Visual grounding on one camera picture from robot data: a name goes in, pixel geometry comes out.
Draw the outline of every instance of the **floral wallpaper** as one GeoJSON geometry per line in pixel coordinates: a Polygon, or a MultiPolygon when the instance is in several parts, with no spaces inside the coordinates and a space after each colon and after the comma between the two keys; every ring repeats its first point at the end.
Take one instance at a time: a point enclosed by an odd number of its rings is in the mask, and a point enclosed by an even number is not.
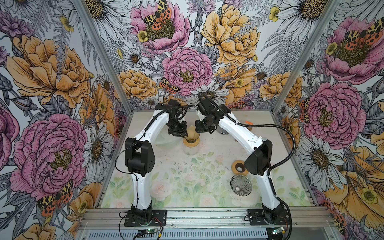
{"type": "Polygon", "coordinates": [[[277,111],[345,240],[384,239],[383,17],[382,1],[342,1],[292,88],[302,83],[298,101],[277,111]]]}
{"type": "MultiPolygon", "coordinates": [[[[83,29],[65,2],[69,24],[83,29]]],[[[271,108],[328,0],[86,0],[133,109],[199,92],[231,109],[271,108]]],[[[342,18],[337,12],[332,21],[342,18]]],[[[82,38],[87,39],[85,31],[82,38]]],[[[301,99],[302,79],[289,103],[301,99]]]]}
{"type": "Polygon", "coordinates": [[[65,0],[0,0],[3,239],[73,240],[127,119],[70,12],[65,0]]]}

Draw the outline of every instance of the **wire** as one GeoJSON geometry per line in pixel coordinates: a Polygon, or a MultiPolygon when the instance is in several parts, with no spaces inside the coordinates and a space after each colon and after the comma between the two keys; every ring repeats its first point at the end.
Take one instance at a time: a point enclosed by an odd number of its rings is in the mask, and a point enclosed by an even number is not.
{"type": "Polygon", "coordinates": [[[287,227],[288,227],[287,220],[286,220],[284,217],[280,217],[280,218],[282,218],[282,219],[284,220],[284,222],[285,222],[285,228],[287,228],[287,227]]]}
{"type": "Polygon", "coordinates": [[[164,227],[163,227],[163,224],[158,220],[157,217],[153,217],[152,219],[154,219],[154,220],[156,220],[156,221],[158,221],[160,223],[161,230],[160,230],[160,233],[159,233],[159,235],[157,237],[157,240],[159,240],[161,235],[163,234],[164,227]]]}
{"type": "Polygon", "coordinates": [[[201,101],[201,96],[207,98],[217,109],[219,109],[227,118],[229,118],[229,120],[231,120],[232,122],[234,122],[235,124],[239,125],[239,126],[242,126],[242,127],[275,127],[275,128],[279,128],[283,131],[285,131],[286,133],[288,133],[288,135],[290,136],[291,140],[292,140],[292,149],[291,149],[291,152],[288,154],[288,156],[286,158],[284,158],[282,161],[274,164],[273,166],[271,166],[268,171],[267,171],[267,176],[268,176],[268,179],[269,179],[269,183],[271,185],[271,188],[272,188],[272,192],[274,194],[274,196],[277,198],[277,200],[279,200],[279,202],[281,204],[283,204],[286,209],[287,209],[287,213],[288,213],[288,216],[289,216],[289,231],[288,231],[288,234],[287,234],[287,237],[285,238],[285,240],[288,240],[289,237],[291,236],[291,232],[292,232],[292,216],[291,216],[291,211],[289,209],[289,206],[286,202],[284,202],[283,200],[281,200],[279,197],[277,197],[277,193],[276,193],[276,190],[275,190],[275,187],[273,186],[273,182],[272,182],[272,178],[271,178],[271,171],[284,164],[285,162],[287,162],[294,154],[295,150],[296,150],[296,140],[293,136],[293,134],[288,131],[287,129],[285,129],[284,127],[282,126],[279,126],[279,125],[275,125],[275,124],[258,124],[258,125],[248,125],[248,124],[243,124],[241,122],[237,122],[235,119],[233,119],[231,116],[229,116],[225,111],[223,111],[220,106],[215,102],[213,101],[212,99],[210,99],[206,94],[204,93],[198,93],[198,97],[199,97],[199,100],[201,101]]]}
{"type": "Polygon", "coordinates": [[[244,221],[246,221],[246,222],[247,222],[247,221],[250,221],[250,219],[249,219],[249,214],[247,214],[247,215],[244,216],[244,221]]]}
{"type": "MultiPolygon", "coordinates": [[[[145,127],[145,129],[144,129],[144,133],[143,133],[143,135],[141,135],[141,137],[139,138],[139,140],[137,140],[136,141],[136,143],[135,144],[133,144],[133,145],[131,145],[131,146],[129,146],[129,147],[127,147],[126,149],[124,149],[123,151],[121,151],[121,153],[119,153],[119,155],[116,157],[116,160],[115,160],[115,168],[119,171],[119,172],[121,172],[121,173],[125,173],[125,174],[133,174],[133,175],[135,175],[135,177],[136,177],[136,191],[137,191],[137,188],[138,188],[138,183],[139,183],[139,178],[137,177],[137,175],[135,174],[135,173],[133,173],[133,172],[123,172],[122,170],[120,170],[120,169],[118,169],[118,167],[117,167],[117,161],[118,161],[118,157],[123,153],[123,152],[125,152],[127,149],[129,149],[129,148],[131,148],[131,147],[133,147],[133,146],[135,146],[144,136],[145,136],[145,134],[146,134],[146,132],[147,132],[147,130],[149,129],[149,127],[152,125],[152,123],[161,115],[161,114],[163,114],[163,113],[165,113],[165,112],[167,112],[167,111],[169,111],[169,110],[172,110],[172,109],[179,109],[179,108],[188,108],[188,107],[193,107],[194,105],[186,105],[186,106],[174,106],[174,107],[170,107],[170,108],[167,108],[167,109],[165,109],[165,110],[163,110],[163,111],[161,111],[161,112],[159,112],[158,114],[156,114],[153,118],[152,118],[152,120],[148,123],[148,125],[145,127]]],[[[181,117],[181,118],[183,118],[184,116],[185,116],[185,114],[187,113],[187,109],[185,110],[185,112],[183,113],[183,116],[181,117]]],[[[138,205],[138,203],[139,203],[139,195],[137,195],[137,199],[136,199],[136,209],[137,209],[137,205],[138,205]]],[[[125,216],[121,216],[120,214],[121,213],[123,213],[123,212],[120,212],[119,213],[119,217],[121,218],[120,219],[120,223],[119,223],[119,233],[120,233],[120,237],[123,239],[123,240],[125,240],[124,238],[123,238],[123,236],[122,236],[122,234],[121,234],[121,231],[120,231],[120,225],[121,225],[121,221],[124,219],[124,218],[126,218],[127,217],[127,214],[128,214],[128,212],[124,212],[124,213],[126,213],[126,215],[125,216]]],[[[157,221],[160,223],[160,226],[161,226],[161,231],[160,231],[160,234],[159,234],[159,236],[158,236],[158,238],[157,239],[159,239],[160,237],[161,237],[161,233],[163,232],[163,226],[162,226],[162,224],[161,224],[161,222],[157,219],[157,221]]],[[[147,234],[147,233],[137,233],[136,234],[136,236],[133,238],[133,239],[136,239],[137,237],[139,237],[139,236],[142,236],[142,235],[145,235],[145,234],[147,234]]]]}
{"type": "Polygon", "coordinates": [[[127,217],[127,214],[125,214],[125,216],[124,217],[122,217],[122,216],[120,216],[120,214],[121,214],[122,212],[119,212],[119,217],[121,217],[121,219],[120,219],[120,223],[119,223],[119,234],[120,234],[120,236],[121,236],[121,238],[122,238],[122,240],[125,240],[124,238],[123,238],[123,236],[121,235],[121,231],[120,231],[120,225],[121,225],[121,221],[124,219],[124,218],[126,218],[127,217]]]}
{"type": "Polygon", "coordinates": [[[168,112],[169,110],[172,110],[172,109],[179,109],[179,108],[191,108],[191,107],[194,107],[195,105],[184,105],[184,106],[174,106],[174,107],[170,107],[170,108],[167,108],[161,112],[159,112],[158,114],[156,114],[155,116],[153,116],[152,120],[148,123],[148,125],[144,128],[145,131],[147,131],[149,129],[149,127],[152,125],[152,123],[163,113],[165,112],[168,112]]]}

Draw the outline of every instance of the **pink peony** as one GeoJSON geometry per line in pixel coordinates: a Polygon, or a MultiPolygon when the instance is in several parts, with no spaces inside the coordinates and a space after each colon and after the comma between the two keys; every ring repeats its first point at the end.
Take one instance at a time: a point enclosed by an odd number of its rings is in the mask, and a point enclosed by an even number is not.
{"type": "Polygon", "coordinates": [[[322,83],[310,97],[310,122],[304,124],[308,137],[321,138],[332,149],[341,149],[352,143],[365,125],[366,114],[361,108],[361,96],[347,83],[322,83]]]}
{"type": "Polygon", "coordinates": [[[164,77],[173,86],[178,86],[180,95],[188,96],[191,91],[212,81],[213,70],[208,56],[193,48],[179,48],[162,62],[164,77]]]}
{"type": "Polygon", "coordinates": [[[12,172],[11,189],[38,200],[59,192],[69,181],[77,187],[85,175],[81,165],[86,142],[83,127],[65,114],[26,127],[14,147],[18,168],[12,172]]]}
{"type": "Polygon", "coordinates": [[[328,49],[321,68],[327,74],[339,81],[349,81],[354,85],[362,84],[371,77],[375,76],[384,68],[384,37],[381,37],[373,45],[357,46],[354,50],[348,51],[345,48],[345,34],[355,30],[362,32],[368,29],[374,21],[366,23],[366,19],[361,22],[358,18],[354,20],[347,17],[340,26],[333,32],[334,35],[328,39],[328,49]]]}
{"type": "Polygon", "coordinates": [[[20,128],[16,118],[8,109],[0,106],[0,170],[7,164],[12,152],[12,142],[19,134],[20,128]]]}
{"type": "MultiPolygon", "coordinates": [[[[190,31],[190,22],[189,18],[184,18],[184,15],[180,13],[179,6],[176,4],[172,5],[170,1],[168,2],[168,7],[171,8],[171,20],[172,25],[175,27],[175,32],[172,38],[163,37],[160,39],[155,39],[154,41],[149,39],[143,42],[143,45],[147,48],[150,54],[160,55],[163,52],[171,52],[180,46],[185,46],[188,42],[189,31],[190,31]]],[[[148,15],[154,15],[157,11],[157,3],[154,7],[148,5],[147,8],[144,8],[142,5],[140,8],[132,8],[131,10],[131,32],[133,34],[138,34],[140,31],[146,31],[146,24],[143,19],[148,15]]]]}

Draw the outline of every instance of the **red wire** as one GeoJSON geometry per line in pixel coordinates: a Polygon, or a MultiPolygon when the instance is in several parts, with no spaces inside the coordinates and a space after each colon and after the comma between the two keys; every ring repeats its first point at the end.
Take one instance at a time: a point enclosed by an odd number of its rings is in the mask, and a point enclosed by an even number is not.
{"type": "Polygon", "coordinates": [[[287,223],[287,220],[283,217],[281,217],[282,219],[284,219],[284,222],[285,222],[285,227],[288,227],[288,223],[287,223]]]}
{"type": "Polygon", "coordinates": [[[157,219],[157,217],[153,217],[156,221],[158,221],[160,223],[160,226],[162,227],[163,225],[161,224],[161,222],[157,219]]]}

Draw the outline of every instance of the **black cable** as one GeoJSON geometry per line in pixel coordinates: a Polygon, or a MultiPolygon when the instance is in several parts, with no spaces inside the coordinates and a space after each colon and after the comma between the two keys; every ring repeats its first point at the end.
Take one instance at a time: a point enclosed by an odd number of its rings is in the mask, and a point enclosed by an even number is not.
{"type": "Polygon", "coordinates": [[[137,233],[137,234],[133,237],[132,240],[135,240],[136,238],[141,237],[141,236],[144,236],[144,235],[146,235],[146,234],[151,234],[152,236],[150,236],[150,237],[153,237],[153,234],[152,234],[152,233],[141,232],[141,233],[137,233]]]}
{"type": "Polygon", "coordinates": [[[167,108],[161,112],[159,112],[158,114],[156,114],[155,116],[153,116],[152,120],[149,122],[149,124],[144,128],[145,131],[147,131],[149,129],[149,127],[152,125],[152,123],[163,113],[165,112],[168,112],[169,110],[172,110],[172,109],[178,109],[178,108],[191,108],[191,107],[194,107],[195,105],[184,105],[184,106],[174,106],[174,107],[170,107],[170,108],[167,108]]]}
{"type": "Polygon", "coordinates": [[[183,117],[187,114],[187,111],[188,111],[188,108],[185,109],[185,111],[183,112],[183,115],[179,117],[177,120],[183,119],[183,117]]]}
{"type": "Polygon", "coordinates": [[[120,223],[119,223],[119,233],[120,233],[120,236],[121,236],[122,240],[125,240],[125,239],[123,238],[123,236],[121,235],[120,225],[121,225],[121,221],[122,221],[125,217],[127,217],[127,214],[126,214],[124,217],[122,217],[122,216],[120,216],[121,213],[122,213],[122,212],[119,212],[119,217],[121,218],[121,219],[120,219],[120,223]]]}
{"type": "Polygon", "coordinates": [[[290,221],[290,227],[289,227],[289,231],[288,231],[288,234],[287,234],[287,237],[285,238],[285,240],[288,240],[289,237],[291,236],[291,232],[292,232],[292,216],[291,216],[291,211],[289,209],[289,206],[286,202],[284,202],[283,200],[281,200],[279,197],[277,197],[277,194],[276,194],[276,190],[275,190],[275,187],[273,186],[273,182],[272,182],[272,178],[271,178],[271,171],[284,164],[285,162],[287,162],[292,156],[293,154],[295,153],[295,150],[296,150],[296,140],[293,136],[293,134],[288,131],[286,128],[282,127],[282,126],[279,126],[279,125],[275,125],[275,124],[258,124],[258,125],[248,125],[248,124],[243,124],[241,122],[237,122],[235,119],[233,119],[231,116],[229,116],[226,112],[224,112],[220,106],[215,102],[213,101],[212,99],[210,99],[206,94],[204,93],[198,93],[198,97],[199,97],[199,100],[201,101],[201,96],[207,98],[216,108],[218,108],[227,118],[229,118],[229,120],[231,120],[232,122],[234,122],[235,124],[239,125],[239,126],[242,126],[242,127],[275,127],[275,128],[279,128],[285,132],[287,132],[290,136],[290,138],[292,139],[292,149],[291,149],[291,152],[288,154],[288,156],[286,158],[284,158],[282,161],[274,164],[273,166],[271,166],[268,171],[267,171],[267,176],[268,176],[268,179],[269,179],[269,183],[271,185],[271,188],[272,188],[272,192],[273,194],[276,196],[276,198],[279,200],[279,202],[281,204],[283,204],[286,208],[287,208],[287,213],[288,213],[288,216],[289,216],[289,221],[290,221]]]}
{"type": "MultiPolygon", "coordinates": [[[[149,129],[149,127],[152,125],[152,123],[161,115],[161,114],[163,114],[163,113],[165,113],[165,112],[167,112],[167,111],[169,111],[169,110],[172,110],[172,109],[178,109],[178,108],[187,108],[187,107],[193,107],[194,105],[186,105],[186,106],[174,106],[174,107],[170,107],[170,108],[168,108],[168,109],[165,109],[165,110],[163,110],[163,111],[161,111],[160,113],[158,113],[158,114],[156,114],[154,117],[153,117],[153,119],[148,123],[148,125],[145,127],[145,129],[144,129],[144,133],[143,133],[143,135],[141,135],[141,137],[139,138],[139,140],[138,141],[140,141],[144,136],[145,136],[145,133],[147,132],[147,130],[149,129]]],[[[182,118],[185,116],[185,114],[187,113],[187,110],[185,110],[185,112],[183,113],[183,116],[182,116],[182,118]]],[[[133,174],[133,175],[135,175],[135,177],[136,177],[136,190],[137,190],[137,187],[138,187],[138,183],[139,183],[139,178],[137,177],[137,175],[136,174],[134,174],[133,172],[123,172],[123,171],[121,171],[120,169],[118,169],[118,167],[117,167],[117,165],[116,165],[116,163],[117,163],[117,160],[118,160],[118,157],[123,153],[123,152],[125,152],[127,149],[129,149],[129,148],[131,148],[131,147],[133,147],[133,146],[135,146],[136,144],[133,144],[133,145],[131,145],[131,146],[129,146],[129,147],[127,147],[126,149],[124,149],[123,151],[121,151],[121,153],[119,153],[119,155],[116,157],[116,160],[115,160],[115,168],[119,171],[119,172],[121,172],[121,173],[125,173],[125,174],[133,174]]],[[[139,194],[137,195],[137,199],[136,199],[136,207],[135,208],[137,208],[137,204],[139,203],[139,194]]],[[[120,233],[120,237],[123,239],[123,240],[125,240],[124,238],[123,238],[123,236],[121,235],[121,231],[120,231],[120,225],[121,225],[121,221],[124,219],[124,218],[126,218],[127,217],[127,212],[124,212],[124,213],[126,213],[126,215],[125,216],[123,216],[123,217],[121,217],[120,216],[120,214],[121,214],[122,212],[120,212],[119,213],[119,217],[121,218],[120,219],[120,223],[119,223],[119,233],[120,233]]],[[[133,239],[136,239],[137,237],[139,237],[139,236],[141,236],[142,234],[136,234],[136,236],[133,238],[133,239]]]]}

